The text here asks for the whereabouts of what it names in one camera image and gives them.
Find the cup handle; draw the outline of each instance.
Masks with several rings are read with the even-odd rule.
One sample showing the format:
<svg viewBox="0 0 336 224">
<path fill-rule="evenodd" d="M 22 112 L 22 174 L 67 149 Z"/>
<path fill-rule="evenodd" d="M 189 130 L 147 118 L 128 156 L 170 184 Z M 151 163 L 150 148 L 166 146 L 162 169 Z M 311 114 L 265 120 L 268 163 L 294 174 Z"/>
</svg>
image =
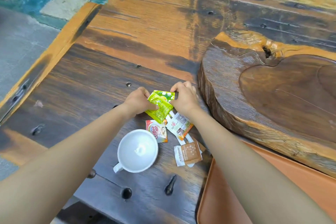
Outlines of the cup handle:
<svg viewBox="0 0 336 224">
<path fill-rule="evenodd" d="M 118 164 L 116 164 L 114 167 L 113 167 L 113 171 L 116 173 L 116 172 L 119 172 L 121 170 L 124 170 L 123 167 L 121 166 L 121 163 L 119 162 Z"/>
</svg>

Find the person's right hand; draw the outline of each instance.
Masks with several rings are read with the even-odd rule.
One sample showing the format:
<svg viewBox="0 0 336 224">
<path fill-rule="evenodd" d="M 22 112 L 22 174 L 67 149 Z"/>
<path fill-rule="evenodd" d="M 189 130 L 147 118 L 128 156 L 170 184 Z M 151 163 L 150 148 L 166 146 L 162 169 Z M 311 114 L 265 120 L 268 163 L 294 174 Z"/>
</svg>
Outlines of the person's right hand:
<svg viewBox="0 0 336 224">
<path fill-rule="evenodd" d="M 201 108 L 196 88 L 191 85 L 191 82 L 176 83 L 170 90 L 170 92 L 174 91 L 178 92 L 178 98 L 171 100 L 170 103 L 183 116 L 188 117 L 191 111 Z"/>
</svg>

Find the dark wood plank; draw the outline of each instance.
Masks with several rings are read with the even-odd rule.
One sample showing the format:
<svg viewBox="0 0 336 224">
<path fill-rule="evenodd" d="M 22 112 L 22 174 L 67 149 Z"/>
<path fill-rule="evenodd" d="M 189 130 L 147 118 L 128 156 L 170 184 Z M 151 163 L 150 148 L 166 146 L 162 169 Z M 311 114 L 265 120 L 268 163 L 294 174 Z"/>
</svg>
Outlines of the dark wood plank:
<svg viewBox="0 0 336 224">
<path fill-rule="evenodd" d="M 170 90 L 178 81 L 177 78 L 145 67 L 137 68 L 137 64 L 75 44 L 0 128 L 0 148 L 11 143 L 6 131 L 15 131 L 45 147 L 51 147 L 115 105 L 121 104 L 139 86 L 145 86 L 149 91 Z M 34 106 L 37 100 L 43 103 L 42 108 Z M 173 148 L 179 143 L 169 133 L 168 143 L 159 144 L 159 156 L 153 167 L 138 174 L 113 172 L 113 166 L 118 162 L 117 148 L 120 140 L 131 130 L 145 129 L 146 119 L 150 117 L 144 113 L 125 124 L 95 165 L 97 174 L 111 182 L 111 185 L 107 185 L 106 190 L 106 186 L 101 187 L 96 197 L 89 201 L 85 189 L 79 189 L 76 196 L 95 209 L 100 209 L 99 195 L 109 195 L 112 204 L 119 204 L 121 188 L 128 187 L 133 192 L 132 203 L 126 204 L 126 209 L 122 211 L 121 205 L 109 209 L 106 212 L 108 216 L 123 223 L 136 223 L 135 220 L 146 223 L 161 220 L 160 223 L 170 223 L 170 218 L 166 222 L 162 220 L 163 214 L 181 222 L 195 223 L 197 204 L 210 167 L 209 153 L 205 152 L 204 160 L 193 168 L 177 167 Z M 41 124 L 43 127 L 40 133 L 33 135 L 32 130 Z M 192 129 L 191 136 L 203 142 L 195 128 Z M 164 189 L 174 174 L 178 175 L 174 192 L 167 196 Z"/>
<path fill-rule="evenodd" d="M 336 177 L 334 51 L 221 33 L 203 58 L 199 87 L 225 127 Z"/>
</svg>

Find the hand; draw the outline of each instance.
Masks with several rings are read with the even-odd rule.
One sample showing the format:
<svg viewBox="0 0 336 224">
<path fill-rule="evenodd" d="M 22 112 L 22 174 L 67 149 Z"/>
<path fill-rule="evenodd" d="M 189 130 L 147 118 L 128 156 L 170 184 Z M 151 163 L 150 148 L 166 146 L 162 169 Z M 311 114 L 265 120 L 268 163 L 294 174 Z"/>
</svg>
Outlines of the hand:
<svg viewBox="0 0 336 224">
<path fill-rule="evenodd" d="M 152 104 L 147 100 L 149 95 L 148 90 L 144 87 L 139 87 L 128 95 L 123 105 L 127 106 L 127 110 L 131 117 L 147 110 L 157 110 L 159 108 L 157 105 Z"/>
<path fill-rule="evenodd" d="M 178 82 L 172 86 L 170 91 L 178 92 L 177 100 L 171 100 L 170 103 L 180 114 L 188 117 L 192 110 L 201 108 L 196 88 L 191 85 L 191 82 Z"/>
</svg>

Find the person's left hand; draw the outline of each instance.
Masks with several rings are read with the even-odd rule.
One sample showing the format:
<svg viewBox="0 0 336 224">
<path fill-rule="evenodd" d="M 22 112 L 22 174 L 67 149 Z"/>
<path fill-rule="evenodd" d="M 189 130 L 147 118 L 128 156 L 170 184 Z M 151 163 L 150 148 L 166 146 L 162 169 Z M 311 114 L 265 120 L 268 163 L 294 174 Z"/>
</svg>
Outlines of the person's left hand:
<svg viewBox="0 0 336 224">
<path fill-rule="evenodd" d="M 149 95 L 148 90 L 144 87 L 139 87 L 128 95 L 123 105 L 127 106 L 132 117 L 147 110 L 157 110 L 159 107 L 147 100 Z"/>
</svg>

